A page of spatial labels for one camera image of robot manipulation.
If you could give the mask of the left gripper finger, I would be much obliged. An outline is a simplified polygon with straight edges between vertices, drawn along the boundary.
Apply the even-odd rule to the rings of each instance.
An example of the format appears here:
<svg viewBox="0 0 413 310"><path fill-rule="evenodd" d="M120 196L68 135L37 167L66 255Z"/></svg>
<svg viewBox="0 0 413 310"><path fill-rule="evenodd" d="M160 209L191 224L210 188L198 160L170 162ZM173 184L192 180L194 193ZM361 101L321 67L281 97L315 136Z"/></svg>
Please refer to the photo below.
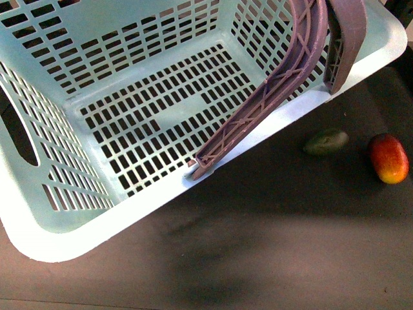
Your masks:
<svg viewBox="0 0 413 310"><path fill-rule="evenodd" d="M326 1L291 1L293 34L282 62L199 149L192 179L203 177L312 73L325 46Z"/></svg>
<svg viewBox="0 0 413 310"><path fill-rule="evenodd" d="M367 13L361 0L327 1L330 40L323 82L330 94L344 85L367 34Z"/></svg>

